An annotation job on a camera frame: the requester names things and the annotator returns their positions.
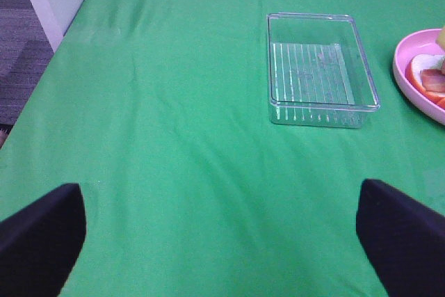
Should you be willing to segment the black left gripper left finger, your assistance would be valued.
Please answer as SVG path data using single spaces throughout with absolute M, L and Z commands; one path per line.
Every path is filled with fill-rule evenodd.
M 85 238 L 78 184 L 63 184 L 1 221 L 1 295 L 58 296 Z

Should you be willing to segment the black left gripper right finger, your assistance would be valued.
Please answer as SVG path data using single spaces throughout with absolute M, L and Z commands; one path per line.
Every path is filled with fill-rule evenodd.
M 389 296 L 444 295 L 444 216 L 378 180 L 362 182 L 359 242 Z

